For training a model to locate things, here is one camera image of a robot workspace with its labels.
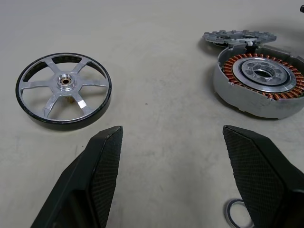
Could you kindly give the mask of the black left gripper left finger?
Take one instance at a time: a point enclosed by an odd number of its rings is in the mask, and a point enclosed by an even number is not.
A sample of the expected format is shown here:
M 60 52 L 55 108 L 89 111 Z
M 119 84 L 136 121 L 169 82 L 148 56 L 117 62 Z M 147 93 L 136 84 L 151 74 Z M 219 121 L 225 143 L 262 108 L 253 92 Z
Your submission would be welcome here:
M 64 169 L 33 228 L 106 227 L 119 169 L 123 127 L 100 131 Z

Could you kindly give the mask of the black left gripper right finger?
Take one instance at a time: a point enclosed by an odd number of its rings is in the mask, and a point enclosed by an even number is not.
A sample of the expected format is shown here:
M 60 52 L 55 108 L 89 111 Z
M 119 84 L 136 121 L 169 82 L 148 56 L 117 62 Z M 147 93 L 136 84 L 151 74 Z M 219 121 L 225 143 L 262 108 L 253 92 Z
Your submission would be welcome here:
M 240 196 L 256 228 L 304 226 L 304 174 L 266 136 L 225 125 L 224 140 Z

